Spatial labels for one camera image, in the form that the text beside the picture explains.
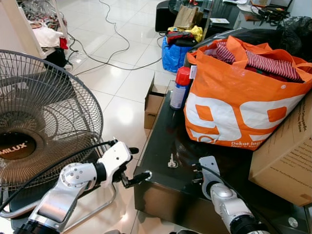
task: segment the electrical cord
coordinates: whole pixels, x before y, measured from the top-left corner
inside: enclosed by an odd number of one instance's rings
[[[79,41],[78,39],[76,39],[76,41],[81,45],[83,52],[85,53],[85,55],[86,55],[88,58],[90,58],[90,59],[92,59],[92,60],[94,60],[94,61],[96,61],[96,62],[102,63],[102,64],[99,65],[99,66],[96,66],[96,67],[92,67],[92,68],[90,68],[90,69],[88,69],[88,70],[84,70],[84,71],[82,71],[82,72],[79,72],[79,73],[77,73],[77,74],[74,74],[74,76],[78,76],[78,75],[80,75],[80,74],[82,74],[82,73],[89,72],[89,71],[91,71],[91,70],[94,70],[94,69],[96,69],[96,68],[99,68],[99,67],[105,66],[105,65],[110,65],[110,66],[112,66],[112,67],[116,67],[116,68],[119,68],[119,69],[122,69],[122,70],[126,70],[126,71],[135,71],[135,70],[142,69],[142,68],[148,67],[148,66],[150,66],[150,65],[153,65],[153,64],[155,64],[155,63],[157,63],[157,62],[159,62],[159,61],[162,60],[162,58],[159,58],[159,59],[157,59],[156,61],[151,62],[151,63],[148,63],[148,64],[146,64],[146,65],[144,65],[144,66],[141,66],[141,67],[136,67],[136,68],[131,68],[131,69],[129,69],[129,68],[123,68],[123,67],[119,67],[119,66],[117,66],[117,65],[114,65],[114,64],[111,64],[111,63],[108,63],[108,62],[103,62],[103,61],[101,61],[101,60],[98,60],[98,59],[96,59],[96,58],[91,57],[91,56],[85,51],[85,49],[84,49],[84,47],[83,47],[81,41]]]
[[[125,49],[122,49],[122,50],[118,50],[118,51],[113,52],[113,53],[109,56],[108,60],[107,60],[106,62],[104,62],[104,61],[101,61],[101,60],[98,60],[98,59],[96,59],[96,58],[91,57],[91,56],[85,51],[85,48],[84,48],[83,44],[81,43],[81,41],[79,41],[79,40],[76,39],[73,35],[71,35],[71,34],[68,33],[68,35],[74,40],[74,43],[77,41],[77,42],[81,45],[84,54],[85,54],[88,58],[90,58],[90,59],[93,60],[93,61],[96,61],[96,62],[101,63],[101,65],[98,65],[98,66],[92,67],[92,68],[90,68],[90,69],[84,70],[84,71],[82,71],[82,72],[79,72],[79,73],[77,73],[77,74],[74,74],[74,76],[78,76],[78,75],[80,75],[80,74],[89,72],[89,71],[91,71],[91,70],[94,70],[94,69],[96,69],[96,68],[99,68],[99,67],[102,67],[102,66],[105,66],[105,65],[110,65],[110,66],[113,66],[113,67],[116,67],[116,68],[119,68],[119,69],[122,69],[122,70],[134,71],[134,70],[142,69],[142,68],[145,68],[145,67],[147,67],[147,66],[153,65],[153,64],[155,64],[155,63],[157,63],[157,62],[159,62],[159,61],[162,60],[162,58],[159,58],[159,59],[157,59],[155,62],[151,62],[151,63],[148,63],[148,64],[146,64],[146,65],[144,65],[144,66],[137,67],[137,68],[132,68],[132,69],[119,67],[119,66],[116,66],[116,65],[114,65],[114,64],[109,63],[109,61],[110,61],[110,59],[112,58],[112,56],[114,56],[115,54],[117,54],[117,53],[119,53],[119,52],[127,51],[127,50],[130,48],[130,42],[129,42],[123,35],[121,35],[121,34],[117,31],[117,23],[115,23],[115,22],[110,22],[110,21],[107,19],[107,18],[108,18],[108,15],[109,15],[109,12],[111,11],[110,5],[107,4],[107,3],[105,3],[105,2],[103,2],[103,1],[101,1],[101,0],[98,0],[98,1],[99,1],[100,3],[102,3],[102,4],[106,5],[106,6],[108,6],[108,12],[107,12],[107,14],[106,14],[105,21],[108,22],[108,23],[110,23],[110,24],[114,24],[114,31],[116,32],[116,34],[118,34],[119,36],[121,36],[121,37],[128,43],[128,46],[127,46],[127,48],[125,48]],[[159,40],[160,38],[163,38],[163,37],[164,37],[164,36],[161,35],[161,37],[159,37],[159,38],[157,39],[157,44],[158,44],[159,47],[161,47],[161,45],[159,45],[158,40]]]
[[[286,11],[273,11],[269,8],[260,8],[257,6],[251,6],[250,7],[253,14],[257,15],[261,18],[262,21],[265,21],[270,24],[270,26],[278,26],[281,24],[284,19],[288,18],[290,16],[289,12]]]
[[[76,42],[76,39],[75,38],[73,38],[73,42],[69,45],[69,49],[72,51],[71,53],[70,53],[70,55],[68,56],[68,58],[67,58],[67,62],[68,62],[68,64],[69,65],[71,65],[72,66],[72,68],[74,68],[74,66],[73,66],[73,64],[69,61],[70,60],[70,57],[74,54],[74,53],[78,53],[79,51],[78,50],[74,50],[73,48],[72,48],[72,46],[75,44],[75,42]]]
[[[218,175],[215,171],[213,171],[213,170],[211,170],[211,169],[209,169],[209,168],[207,168],[207,167],[205,167],[205,166],[202,166],[202,165],[200,165],[200,166],[201,166],[203,169],[205,169],[206,171],[208,171],[208,172],[214,174],[216,177],[218,177],[219,179],[221,179],[221,180],[223,181],[223,183],[224,183],[227,187],[229,187],[230,189],[234,190],[234,191],[236,192],[237,196],[238,196],[240,199],[242,199],[243,202],[246,204],[246,206],[252,211],[252,213],[254,214],[254,216],[255,216],[256,219],[260,220],[260,218],[255,214],[255,213],[259,213],[259,214],[274,228],[274,230],[275,230],[278,234],[282,234],[281,231],[280,231],[268,218],[266,218],[266,217],[263,215],[262,212],[260,212],[260,211],[259,211],[258,209],[256,209],[254,206],[251,207],[251,206],[247,203],[247,201],[244,199],[244,197],[243,197],[237,190],[235,190],[235,189],[233,188],[232,185],[230,185],[228,182],[226,182],[220,175]]]
[[[4,208],[9,204],[10,201],[13,200],[13,198],[15,198],[23,189],[25,189],[25,187],[27,185],[29,185],[30,183],[32,183],[33,181],[35,181],[38,177],[42,176],[44,173],[46,173],[47,171],[51,170],[52,168],[58,166],[60,163],[63,163],[64,161],[70,159],[71,157],[73,156],[76,156],[78,154],[81,154],[85,151],[88,151],[88,150],[91,150],[91,149],[94,149],[96,147],[99,147],[99,146],[103,146],[103,145],[114,145],[115,144],[115,140],[110,140],[110,141],[105,141],[105,142],[102,142],[102,143],[99,143],[99,144],[95,144],[95,145],[92,145],[88,148],[85,148],[83,150],[80,150],[72,155],[69,155],[65,158],[63,158],[62,160],[52,164],[51,166],[47,167],[46,169],[44,169],[43,171],[41,171],[40,173],[38,173],[37,175],[35,175],[34,177],[32,177],[30,180],[28,180],[26,183],[24,183],[19,189],[17,189],[9,198],[7,198],[0,206],[0,212],[4,210]]]

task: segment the fan motor hub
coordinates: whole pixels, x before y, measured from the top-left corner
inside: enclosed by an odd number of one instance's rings
[[[30,156],[36,149],[35,140],[24,133],[0,134],[0,157],[8,160]]]

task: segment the white number print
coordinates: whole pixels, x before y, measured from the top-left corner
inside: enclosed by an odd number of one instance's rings
[[[196,105],[208,106],[214,120],[207,121],[200,119],[196,111]],[[186,105],[186,115],[191,124],[204,128],[217,127],[219,131],[218,135],[202,135],[192,131],[194,137],[197,139],[200,138],[200,135],[206,136],[201,141],[210,142],[210,138],[216,140],[237,140],[242,136],[232,106],[224,101],[215,98],[198,97],[193,93],[189,93]]]
[[[280,124],[283,118],[270,122],[268,111],[286,107],[286,115],[288,115],[303,96],[299,95],[278,101],[248,101],[241,104],[239,109],[243,121],[248,127],[259,130],[270,129]],[[201,119],[197,113],[196,105],[209,107],[213,120]],[[235,141],[242,137],[233,108],[224,101],[209,97],[198,97],[193,93],[189,93],[186,104],[186,116],[188,121],[193,125],[204,128],[216,127],[219,131],[219,134],[216,135],[198,133],[191,129],[193,137],[196,137],[198,141],[215,143],[216,140]],[[269,135],[249,136],[251,140],[257,141],[264,140]]]
[[[244,123],[254,129],[269,129],[277,126],[282,119],[274,122],[269,121],[268,111],[286,107],[286,116],[293,110],[304,95],[286,98],[278,101],[248,101],[241,104],[240,112]]]

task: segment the striped cloth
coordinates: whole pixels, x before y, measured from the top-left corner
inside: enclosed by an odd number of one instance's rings
[[[251,67],[288,78],[292,82],[303,82],[289,61],[266,58],[248,50],[246,50],[246,54],[248,57],[247,65]],[[227,63],[235,62],[234,55],[226,48],[226,42],[217,43],[217,48],[213,57]]]

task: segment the blue bag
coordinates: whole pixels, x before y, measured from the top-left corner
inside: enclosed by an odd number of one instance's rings
[[[167,37],[164,37],[161,46],[162,66],[170,72],[177,72],[183,66],[186,53],[191,47],[181,47],[177,45],[168,45]]]

